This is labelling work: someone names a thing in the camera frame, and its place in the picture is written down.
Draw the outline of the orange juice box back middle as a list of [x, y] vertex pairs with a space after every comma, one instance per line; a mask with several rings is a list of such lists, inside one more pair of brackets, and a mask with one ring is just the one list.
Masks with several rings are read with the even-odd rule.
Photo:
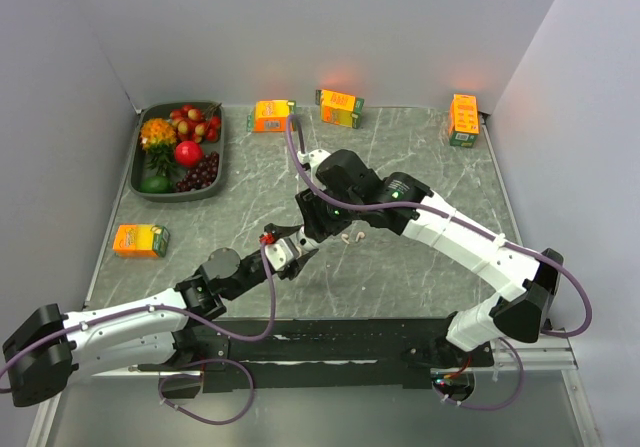
[[320, 118], [324, 123], [358, 129], [364, 99], [328, 89], [317, 89], [315, 103], [320, 108]]

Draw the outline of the orange juice box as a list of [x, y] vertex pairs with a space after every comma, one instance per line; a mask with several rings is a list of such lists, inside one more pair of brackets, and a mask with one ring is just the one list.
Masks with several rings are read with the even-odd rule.
[[287, 118], [296, 113], [295, 100], [258, 101], [247, 117], [247, 131], [255, 133], [285, 132]]
[[317, 89], [315, 103], [320, 108], [320, 118], [324, 123], [358, 129], [364, 99], [328, 89]]
[[169, 230], [154, 224], [121, 224], [112, 244], [123, 258], [163, 258], [170, 240]]
[[449, 109], [449, 145], [472, 148], [479, 133], [480, 121], [476, 97], [454, 94]]

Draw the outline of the dark purple grape bunch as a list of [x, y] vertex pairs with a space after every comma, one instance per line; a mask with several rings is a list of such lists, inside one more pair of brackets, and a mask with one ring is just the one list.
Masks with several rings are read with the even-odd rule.
[[217, 152], [205, 154], [203, 159], [187, 170], [176, 184], [178, 192], [200, 190], [211, 186], [218, 177], [220, 157]]

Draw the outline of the orange toy pineapple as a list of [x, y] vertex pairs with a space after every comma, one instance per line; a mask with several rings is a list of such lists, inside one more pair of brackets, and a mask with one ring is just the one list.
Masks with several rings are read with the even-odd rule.
[[176, 170], [174, 151], [177, 146], [174, 127], [165, 119], [152, 118], [140, 129], [140, 144], [147, 166], [159, 176], [169, 177]]

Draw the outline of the orange juice box back left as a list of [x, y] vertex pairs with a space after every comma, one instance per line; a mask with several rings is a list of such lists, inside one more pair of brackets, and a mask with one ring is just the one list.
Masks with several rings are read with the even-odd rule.
[[295, 100], [258, 101], [247, 117], [247, 131], [255, 133], [285, 132], [287, 118], [296, 113]]

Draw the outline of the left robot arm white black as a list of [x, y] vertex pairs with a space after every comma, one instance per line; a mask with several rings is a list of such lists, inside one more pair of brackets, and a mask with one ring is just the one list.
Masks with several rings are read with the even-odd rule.
[[254, 253], [217, 249], [191, 276], [150, 297], [93, 311], [41, 306], [2, 346], [1, 373], [9, 380], [3, 391], [22, 408], [54, 397], [81, 375], [138, 363], [187, 368], [198, 345], [179, 332], [210, 325], [225, 313], [225, 301], [263, 282], [295, 278], [320, 244], [303, 226], [271, 225]]

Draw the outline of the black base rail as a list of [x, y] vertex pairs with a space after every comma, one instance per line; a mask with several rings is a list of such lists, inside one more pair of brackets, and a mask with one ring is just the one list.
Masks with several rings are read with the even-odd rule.
[[176, 352], [169, 361], [139, 368], [199, 372], [206, 393], [249, 386], [428, 389], [434, 372], [494, 364], [487, 342], [469, 353], [447, 344], [449, 323], [446, 318], [285, 319], [259, 342], [192, 327], [174, 335]]

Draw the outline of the white earbud charging case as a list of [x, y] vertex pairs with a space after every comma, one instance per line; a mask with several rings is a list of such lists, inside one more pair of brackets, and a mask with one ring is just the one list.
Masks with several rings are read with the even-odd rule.
[[301, 229], [296, 233], [295, 243], [298, 246], [299, 250], [302, 252], [312, 252], [318, 249], [318, 243], [312, 238], [308, 237], [304, 230]]

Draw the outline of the orange juice box front left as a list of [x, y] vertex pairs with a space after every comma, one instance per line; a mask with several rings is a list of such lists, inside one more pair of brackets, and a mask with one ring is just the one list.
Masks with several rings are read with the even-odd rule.
[[154, 224], [121, 224], [112, 244], [123, 258], [163, 258], [170, 240], [169, 230]]

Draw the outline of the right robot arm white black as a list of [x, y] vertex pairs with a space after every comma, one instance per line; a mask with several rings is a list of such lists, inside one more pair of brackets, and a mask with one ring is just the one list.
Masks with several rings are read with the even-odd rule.
[[380, 178], [353, 151], [317, 149], [292, 157], [308, 186], [310, 199], [298, 204], [305, 231], [315, 241], [363, 221], [437, 250], [493, 289], [485, 301], [451, 315], [436, 342], [444, 363], [459, 365], [499, 337], [535, 343], [543, 334], [563, 262], [557, 252], [530, 251], [508, 241], [408, 174]]

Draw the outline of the orange juice box back right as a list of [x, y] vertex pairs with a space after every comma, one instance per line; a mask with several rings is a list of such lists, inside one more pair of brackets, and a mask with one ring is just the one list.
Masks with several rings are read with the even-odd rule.
[[476, 97], [454, 94], [449, 109], [449, 145], [472, 148], [479, 133], [480, 121]]

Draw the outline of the green toy avocado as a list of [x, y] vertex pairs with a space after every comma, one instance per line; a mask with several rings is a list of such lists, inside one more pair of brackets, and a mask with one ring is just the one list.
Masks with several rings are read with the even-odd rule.
[[145, 178], [139, 187], [142, 193], [166, 194], [174, 191], [173, 183], [166, 176], [155, 175]]

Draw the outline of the red toy apple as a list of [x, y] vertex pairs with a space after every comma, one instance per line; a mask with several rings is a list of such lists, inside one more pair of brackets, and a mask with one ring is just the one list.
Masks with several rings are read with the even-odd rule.
[[183, 141], [175, 147], [174, 158], [177, 164], [189, 169], [199, 164], [204, 158], [204, 152], [198, 143]]

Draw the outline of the dark grey fruit tray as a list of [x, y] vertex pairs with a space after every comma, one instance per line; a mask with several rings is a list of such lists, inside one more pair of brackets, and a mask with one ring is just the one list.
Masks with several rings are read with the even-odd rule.
[[224, 183], [224, 113], [213, 101], [142, 111], [129, 161], [129, 187], [152, 202], [203, 200]]

